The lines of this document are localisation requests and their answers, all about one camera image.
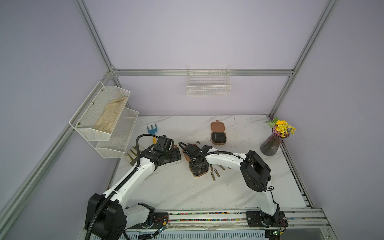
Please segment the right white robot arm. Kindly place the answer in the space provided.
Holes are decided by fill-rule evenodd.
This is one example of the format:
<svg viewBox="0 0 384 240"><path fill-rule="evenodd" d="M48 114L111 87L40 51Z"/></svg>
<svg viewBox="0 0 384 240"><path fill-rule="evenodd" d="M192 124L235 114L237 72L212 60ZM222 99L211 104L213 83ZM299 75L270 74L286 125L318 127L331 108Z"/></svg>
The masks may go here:
<svg viewBox="0 0 384 240"><path fill-rule="evenodd" d="M190 171L194 177L200 177L210 170L211 165L220 165L239 171L246 185L262 196L258 207L262 216L275 217L280 206L274 200L272 191L274 188L269 184L271 181L271 168L255 152L249 151L245 154L221 151L212 146L204 145L202 148L193 144L179 142L179 147L189 161Z"/></svg>

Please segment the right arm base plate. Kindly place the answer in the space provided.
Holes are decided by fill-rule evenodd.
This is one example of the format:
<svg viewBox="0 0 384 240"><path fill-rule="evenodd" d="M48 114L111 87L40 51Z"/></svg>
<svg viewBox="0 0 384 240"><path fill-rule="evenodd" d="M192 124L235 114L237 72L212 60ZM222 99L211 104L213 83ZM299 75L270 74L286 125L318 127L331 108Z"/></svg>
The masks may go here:
<svg viewBox="0 0 384 240"><path fill-rule="evenodd" d="M250 228L285 228L288 221L283 211L277 211L273 216L262 211L246 212L246 219Z"/></svg>

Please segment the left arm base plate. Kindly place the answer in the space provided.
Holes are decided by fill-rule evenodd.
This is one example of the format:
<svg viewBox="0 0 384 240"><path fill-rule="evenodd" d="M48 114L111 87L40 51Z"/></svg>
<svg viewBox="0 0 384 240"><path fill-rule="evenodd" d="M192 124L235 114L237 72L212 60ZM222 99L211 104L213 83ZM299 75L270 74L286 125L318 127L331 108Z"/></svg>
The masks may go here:
<svg viewBox="0 0 384 240"><path fill-rule="evenodd" d="M148 222L141 224L143 229L159 229L163 223L169 221L169 213L166 212L155 212L152 219Z"/></svg>

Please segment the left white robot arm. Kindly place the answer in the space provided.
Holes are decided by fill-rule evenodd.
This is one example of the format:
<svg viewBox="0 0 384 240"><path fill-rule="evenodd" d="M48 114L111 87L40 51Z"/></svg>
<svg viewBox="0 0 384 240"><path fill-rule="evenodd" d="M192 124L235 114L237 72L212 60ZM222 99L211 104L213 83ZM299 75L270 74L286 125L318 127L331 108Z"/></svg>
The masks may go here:
<svg viewBox="0 0 384 240"><path fill-rule="evenodd" d="M85 239L97 236L102 240L117 240L126 229L141 226L151 228L156 222L155 209L145 203L128 207L128 200L140 184L159 166L181 160L175 142L165 135L144 150L137 151L136 164L103 194L93 194L87 205Z"/></svg>

